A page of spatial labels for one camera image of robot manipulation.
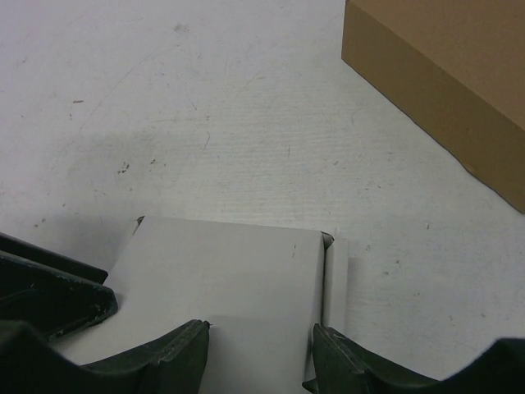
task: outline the cardboard box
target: cardboard box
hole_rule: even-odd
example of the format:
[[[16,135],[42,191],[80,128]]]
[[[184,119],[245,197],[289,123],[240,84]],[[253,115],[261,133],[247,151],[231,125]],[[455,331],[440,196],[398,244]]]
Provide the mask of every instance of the cardboard box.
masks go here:
[[[525,212],[525,2],[347,0],[342,57]]]
[[[347,267],[348,242],[320,231],[146,217],[104,283],[119,311],[55,348],[86,364],[206,319],[199,392],[300,394],[313,325],[344,330]]]

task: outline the white box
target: white box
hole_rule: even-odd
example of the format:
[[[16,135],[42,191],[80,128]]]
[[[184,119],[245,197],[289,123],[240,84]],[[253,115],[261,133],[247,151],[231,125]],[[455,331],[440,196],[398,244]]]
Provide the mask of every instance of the white box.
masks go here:
[[[105,282],[117,314],[56,348],[86,364],[199,318],[212,324],[200,392],[303,393],[322,309],[345,323],[347,263],[347,242],[320,231],[146,217]]]

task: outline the white table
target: white table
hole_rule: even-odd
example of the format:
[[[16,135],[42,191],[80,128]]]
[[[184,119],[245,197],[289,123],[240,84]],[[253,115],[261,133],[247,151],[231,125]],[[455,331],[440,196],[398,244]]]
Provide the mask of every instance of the white table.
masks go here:
[[[0,231],[111,268],[144,214],[319,229],[363,346],[443,378],[525,336],[525,219],[340,60],[343,8],[3,0]]]

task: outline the brown cardboard box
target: brown cardboard box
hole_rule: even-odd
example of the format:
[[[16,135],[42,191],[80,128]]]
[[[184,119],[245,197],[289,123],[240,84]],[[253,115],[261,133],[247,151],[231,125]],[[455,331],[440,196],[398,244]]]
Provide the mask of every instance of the brown cardboard box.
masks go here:
[[[525,1],[347,0],[342,57],[525,213]]]

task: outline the black object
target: black object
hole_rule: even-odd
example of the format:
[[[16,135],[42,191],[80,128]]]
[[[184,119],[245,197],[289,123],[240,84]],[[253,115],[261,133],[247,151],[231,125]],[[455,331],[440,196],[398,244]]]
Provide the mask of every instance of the black object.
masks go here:
[[[101,285],[107,278],[107,272],[103,269],[91,267],[88,264],[17,240],[1,232],[0,250]]]
[[[75,270],[60,271],[0,250],[0,319],[24,320],[52,340],[117,311],[111,289],[71,271]]]
[[[50,349],[29,324],[0,322],[0,392],[196,394],[209,326],[191,320],[155,341],[78,366]]]
[[[362,348],[333,328],[316,324],[313,363],[320,394],[525,392],[525,340],[521,339],[499,339],[468,367],[436,381]],[[305,385],[315,392],[312,381]]]

